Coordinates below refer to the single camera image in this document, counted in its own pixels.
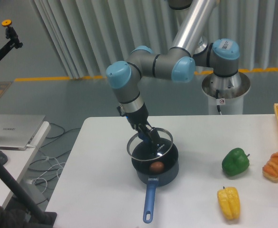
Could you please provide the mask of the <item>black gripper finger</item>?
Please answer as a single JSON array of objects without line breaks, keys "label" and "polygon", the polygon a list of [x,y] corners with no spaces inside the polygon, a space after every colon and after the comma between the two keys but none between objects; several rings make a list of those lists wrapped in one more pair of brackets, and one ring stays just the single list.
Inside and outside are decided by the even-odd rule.
[{"label": "black gripper finger", "polygon": [[152,127],[151,132],[149,133],[151,139],[152,139],[152,143],[148,144],[149,146],[151,146],[154,149],[157,149],[159,147],[160,144],[160,136],[159,133],[157,131],[156,127]]},{"label": "black gripper finger", "polygon": [[151,144],[152,139],[149,135],[149,133],[152,130],[152,126],[149,123],[139,123],[139,124],[132,124],[132,129],[136,130],[138,132],[138,137],[145,143]]}]

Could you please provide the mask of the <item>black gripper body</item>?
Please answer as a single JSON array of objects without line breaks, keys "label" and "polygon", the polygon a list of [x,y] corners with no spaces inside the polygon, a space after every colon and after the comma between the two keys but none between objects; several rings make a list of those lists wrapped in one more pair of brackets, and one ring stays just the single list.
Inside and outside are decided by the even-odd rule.
[{"label": "black gripper body", "polygon": [[142,125],[150,125],[148,123],[148,110],[145,104],[143,104],[143,106],[139,110],[132,113],[127,113],[123,111],[122,105],[118,106],[117,110],[121,117],[127,118],[129,124],[134,130],[138,130],[139,126]]}]

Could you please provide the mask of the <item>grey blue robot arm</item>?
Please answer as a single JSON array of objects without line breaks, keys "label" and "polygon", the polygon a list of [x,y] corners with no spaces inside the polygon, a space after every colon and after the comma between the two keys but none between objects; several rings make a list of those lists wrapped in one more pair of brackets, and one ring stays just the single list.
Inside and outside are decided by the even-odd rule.
[{"label": "grey blue robot arm", "polygon": [[121,116],[127,118],[140,139],[154,142],[156,130],[148,123],[148,110],[140,95],[138,83],[143,76],[189,82],[195,68],[210,67],[207,90],[228,98],[241,86],[239,73],[239,46],[230,39],[222,38],[208,43],[202,38],[202,31],[217,0],[171,0],[172,9],[188,9],[189,12],[169,51],[155,54],[147,46],[139,46],[125,61],[108,66],[106,76],[119,102]]}]

